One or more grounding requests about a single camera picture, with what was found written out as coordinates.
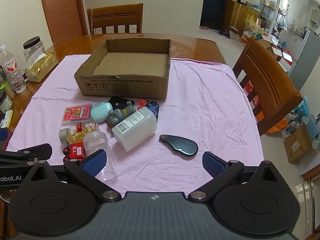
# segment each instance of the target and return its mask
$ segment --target red toy truck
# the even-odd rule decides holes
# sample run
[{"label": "red toy truck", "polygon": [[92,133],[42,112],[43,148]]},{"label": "red toy truck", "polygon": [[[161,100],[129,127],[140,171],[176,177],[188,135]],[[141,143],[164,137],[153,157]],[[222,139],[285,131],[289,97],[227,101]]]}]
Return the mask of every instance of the red toy truck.
[{"label": "red toy truck", "polygon": [[65,157],[63,158],[63,162],[71,159],[82,160],[86,157],[82,142],[74,143],[65,147],[63,149],[63,154],[65,155]]}]

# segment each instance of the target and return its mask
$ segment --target gold packaging bag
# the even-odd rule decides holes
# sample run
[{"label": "gold packaging bag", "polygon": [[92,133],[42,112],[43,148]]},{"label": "gold packaging bag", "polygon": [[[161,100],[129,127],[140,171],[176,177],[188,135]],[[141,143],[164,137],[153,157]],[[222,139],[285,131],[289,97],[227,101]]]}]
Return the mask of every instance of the gold packaging bag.
[{"label": "gold packaging bag", "polygon": [[25,74],[31,82],[41,82],[58,63],[54,51],[50,50],[46,56],[39,59],[30,69],[27,69]]}]

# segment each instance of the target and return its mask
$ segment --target window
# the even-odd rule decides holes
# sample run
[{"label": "window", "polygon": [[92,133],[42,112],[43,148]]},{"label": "window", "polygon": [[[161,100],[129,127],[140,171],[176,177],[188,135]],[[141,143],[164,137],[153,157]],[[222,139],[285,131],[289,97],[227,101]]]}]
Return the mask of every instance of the window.
[{"label": "window", "polygon": [[283,9],[283,10],[286,10],[286,9],[287,9],[287,7],[288,7],[288,2],[289,2],[289,0],[283,0],[283,2],[282,2],[282,9]]}]

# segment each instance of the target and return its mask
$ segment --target refrigerator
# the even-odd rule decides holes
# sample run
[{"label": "refrigerator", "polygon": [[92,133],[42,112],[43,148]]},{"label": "refrigerator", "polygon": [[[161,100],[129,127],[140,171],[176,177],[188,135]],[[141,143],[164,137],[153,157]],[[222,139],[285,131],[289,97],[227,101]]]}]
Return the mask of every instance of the refrigerator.
[{"label": "refrigerator", "polygon": [[288,72],[295,88],[300,91],[320,56],[320,37],[308,29],[297,58]]}]

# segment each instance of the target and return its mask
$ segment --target wooden cabinet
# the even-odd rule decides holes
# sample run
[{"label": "wooden cabinet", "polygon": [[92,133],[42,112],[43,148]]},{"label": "wooden cabinet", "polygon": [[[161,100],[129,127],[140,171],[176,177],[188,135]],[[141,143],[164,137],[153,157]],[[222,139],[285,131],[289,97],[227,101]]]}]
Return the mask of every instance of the wooden cabinet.
[{"label": "wooden cabinet", "polygon": [[257,20],[259,11],[256,9],[247,7],[243,4],[240,6],[240,3],[232,1],[228,11],[228,17],[226,17],[226,20],[223,24],[223,27],[225,29],[228,30],[230,26],[234,26],[239,9],[240,9],[240,12],[236,22],[236,28],[239,31],[239,35],[242,35],[243,28],[244,28],[244,16],[246,14],[249,14],[250,16],[253,15],[254,19]]},{"label": "wooden cabinet", "polygon": [[294,58],[297,58],[297,54],[302,47],[303,39],[297,35],[289,35],[288,39],[286,40],[285,48],[289,50]]}]

